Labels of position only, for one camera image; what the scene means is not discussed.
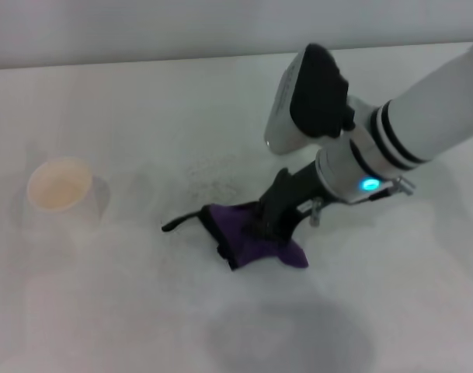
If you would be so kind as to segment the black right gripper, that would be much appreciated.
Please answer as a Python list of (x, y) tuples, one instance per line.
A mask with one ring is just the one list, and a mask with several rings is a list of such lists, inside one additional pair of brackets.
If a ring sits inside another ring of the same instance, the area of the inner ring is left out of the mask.
[(253, 239), (287, 245), (295, 228), (309, 216), (309, 213), (301, 213), (298, 207), (320, 197), (323, 191), (315, 162), (294, 174), (288, 168), (281, 169), (259, 198), (256, 209), (249, 212), (242, 232)]

